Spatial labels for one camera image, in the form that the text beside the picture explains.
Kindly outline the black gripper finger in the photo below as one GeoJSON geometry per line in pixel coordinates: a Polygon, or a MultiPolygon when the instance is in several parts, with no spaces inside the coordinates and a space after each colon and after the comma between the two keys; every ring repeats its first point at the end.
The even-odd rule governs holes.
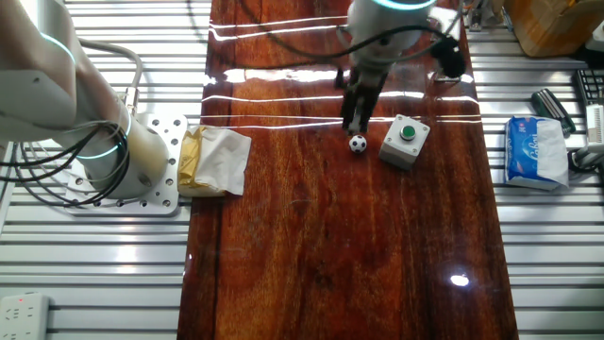
{"type": "Polygon", "coordinates": [[[361,119],[360,119],[360,132],[366,133],[368,130],[369,120],[373,115],[374,108],[378,102],[380,90],[379,89],[366,89],[361,96],[361,119]]]}
{"type": "Polygon", "coordinates": [[[350,124],[354,119],[357,103],[358,94],[356,90],[347,90],[344,92],[341,116],[343,117],[342,128],[346,131],[349,130],[350,124]]]}

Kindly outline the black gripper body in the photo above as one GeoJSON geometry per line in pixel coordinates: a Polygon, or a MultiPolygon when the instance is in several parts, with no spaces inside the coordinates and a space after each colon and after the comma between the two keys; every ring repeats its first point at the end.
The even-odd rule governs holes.
{"type": "Polygon", "coordinates": [[[365,66],[352,66],[350,78],[345,89],[356,91],[362,89],[366,92],[380,94],[389,75],[389,69],[369,68],[365,66]]]}

